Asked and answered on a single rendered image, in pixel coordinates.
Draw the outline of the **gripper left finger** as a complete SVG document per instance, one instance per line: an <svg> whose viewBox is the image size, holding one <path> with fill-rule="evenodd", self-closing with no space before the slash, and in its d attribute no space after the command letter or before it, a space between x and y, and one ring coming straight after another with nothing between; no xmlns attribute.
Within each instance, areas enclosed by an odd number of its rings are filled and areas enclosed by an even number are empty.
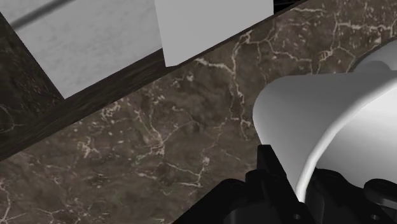
<svg viewBox="0 0 397 224"><path fill-rule="evenodd" d="M255 213L261 224L314 224L307 206L300 202L271 145L257 147L256 169L246 174L248 201L259 203Z"/></svg>

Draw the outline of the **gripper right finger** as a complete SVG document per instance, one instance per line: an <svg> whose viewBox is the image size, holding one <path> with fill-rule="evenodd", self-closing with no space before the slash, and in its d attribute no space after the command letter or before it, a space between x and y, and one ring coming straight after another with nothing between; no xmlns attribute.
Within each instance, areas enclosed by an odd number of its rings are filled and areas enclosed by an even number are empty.
<svg viewBox="0 0 397 224"><path fill-rule="evenodd" d="M366 198L387 214L397 214L397 184L385 179L371 179L364 185Z"/></svg>

